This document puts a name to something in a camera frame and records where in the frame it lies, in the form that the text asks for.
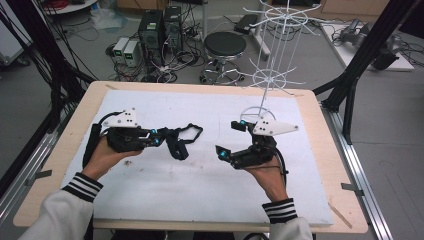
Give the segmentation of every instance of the metal rail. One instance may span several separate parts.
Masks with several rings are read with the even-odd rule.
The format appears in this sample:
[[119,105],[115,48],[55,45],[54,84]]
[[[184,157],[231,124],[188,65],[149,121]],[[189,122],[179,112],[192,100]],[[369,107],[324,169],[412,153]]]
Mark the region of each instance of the metal rail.
[[60,137],[59,127],[52,133],[44,135],[31,157],[0,199],[0,225],[6,220],[16,203],[19,202],[18,199],[21,199],[27,190],[27,186],[32,185],[36,173],[41,169]]
[[378,206],[368,179],[365,176],[365,172],[362,168],[361,162],[359,161],[358,155],[356,154],[353,145],[350,145],[343,136],[343,120],[340,117],[340,114],[331,112],[328,109],[323,109],[323,111],[328,113],[333,126],[331,126],[330,123],[328,123],[328,125],[333,127],[334,133],[340,141],[340,147],[342,148],[345,157],[344,160],[349,167],[354,183],[356,184],[357,189],[362,190],[363,192],[363,196],[358,196],[358,198],[360,198],[363,206],[365,207],[377,238],[380,240],[392,240],[392,234],[390,233],[390,229],[387,226],[383,213]]

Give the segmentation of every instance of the black stool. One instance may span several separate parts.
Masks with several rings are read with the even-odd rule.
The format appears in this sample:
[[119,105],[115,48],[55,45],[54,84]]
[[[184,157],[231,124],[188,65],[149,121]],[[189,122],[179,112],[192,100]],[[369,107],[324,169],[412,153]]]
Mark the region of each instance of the black stool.
[[[202,83],[211,81],[212,84],[234,83],[236,85],[237,81],[244,80],[244,75],[238,73],[240,68],[230,62],[241,57],[246,49],[246,41],[241,36],[231,32],[211,33],[205,38],[204,45],[206,54],[214,60],[203,68],[199,78]],[[226,69],[226,63],[231,64],[232,67]],[[224,77],[230,81],[220,82]]]

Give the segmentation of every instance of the white sleeve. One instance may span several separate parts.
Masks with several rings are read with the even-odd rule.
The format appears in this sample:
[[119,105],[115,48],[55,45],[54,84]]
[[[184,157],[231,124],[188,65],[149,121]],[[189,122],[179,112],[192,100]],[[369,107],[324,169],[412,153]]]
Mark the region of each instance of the white sleeve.
[[19,239],[83,239],[93,214],[93,200],[102,187],[77,173],[62,190],[44,199],[37,221]]
[[312,240],[308,221],[297,216],[292,198],[262,206],[271,222],[270,240]]

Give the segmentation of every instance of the black and white striped cuff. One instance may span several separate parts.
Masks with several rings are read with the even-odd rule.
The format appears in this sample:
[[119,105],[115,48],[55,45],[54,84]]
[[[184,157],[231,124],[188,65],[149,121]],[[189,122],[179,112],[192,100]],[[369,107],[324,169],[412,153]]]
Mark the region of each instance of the black and white striped cuff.
[[296,209],[294,208],[293,198],[283,201],[263,204],[266,215],[271,223],[286,223],[297,218]]
[[93,202],[103,185],[82,173],[76,173],[74,178],[62,190],[65,190],[82,200]]

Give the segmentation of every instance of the human hand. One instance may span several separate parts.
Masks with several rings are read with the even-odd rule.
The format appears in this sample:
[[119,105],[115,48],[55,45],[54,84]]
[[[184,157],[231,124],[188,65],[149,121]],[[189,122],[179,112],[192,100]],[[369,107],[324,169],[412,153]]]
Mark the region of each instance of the human hand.
[[281,176],[280,165],[275,156],[269,162],[259,166],[247,167],[244,170],[255,177],[271,202],[278,202],[289,198],[283,177]]
[[117,153],[109,147],[106,137],[102,137],[99,144],[97,144],[90,161],[81,173],[97,181],[123,158],[136,156],[140,153],[141,151]]

